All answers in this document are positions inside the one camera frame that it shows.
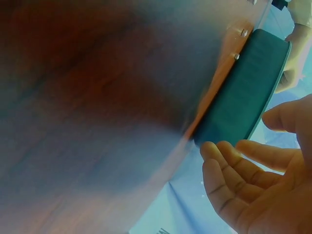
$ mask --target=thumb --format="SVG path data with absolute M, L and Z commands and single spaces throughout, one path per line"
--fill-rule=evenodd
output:
M 312 95 L 285 102 L 263 115 L 271 130 L 296 133 L 306 164 L 312 169 Z

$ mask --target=light blue cloth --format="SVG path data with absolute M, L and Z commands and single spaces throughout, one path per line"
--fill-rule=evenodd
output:
M 264 30 L 285 39 L 293 30 L 293 22 L 286 8 L 271 9 Z M 268 109 L 312 93 L 312 53 L 306 61 L 304 75 L 296 88 L 273 95 Z M 294 134 L 276 133 L 260 122 L 252 140 L 281 148 L 297 148 Z M 157 199 L 140 221 L 130 230 L 130 234 L 233 234 L 235 233 L 214 212 L 206 197 L 202 183 L 203 160 L 199 150 L 194 148 L 182 165 L 166 184 Z

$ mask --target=screw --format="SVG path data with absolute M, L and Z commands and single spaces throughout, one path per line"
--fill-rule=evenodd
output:
M 243 29 L 243 31 L 241 33 L 241 36 L 245 38 L 247 35 L 248 35 L 248 30 L 247 29 Z
M 249 2 L 251 2 L 253 5 L 257 4 L 257 0 L 248 0 Z
M 235 54 L 235 55 L 234 55 L 234 59 L 235 59 L 235 60 L 239 60 L 239 54 Z

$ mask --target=teal case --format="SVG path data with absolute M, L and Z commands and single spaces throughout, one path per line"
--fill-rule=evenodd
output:
M 247 40 L 240 58 L 199 123 L 196 145 L 249 139 L 275 92 L 291 51 L 291 43 L 262 30 Z

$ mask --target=wooden surface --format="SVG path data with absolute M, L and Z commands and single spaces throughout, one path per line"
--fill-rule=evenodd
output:
M 0 0 L 1 233 L 127 232 L 267 4 Z

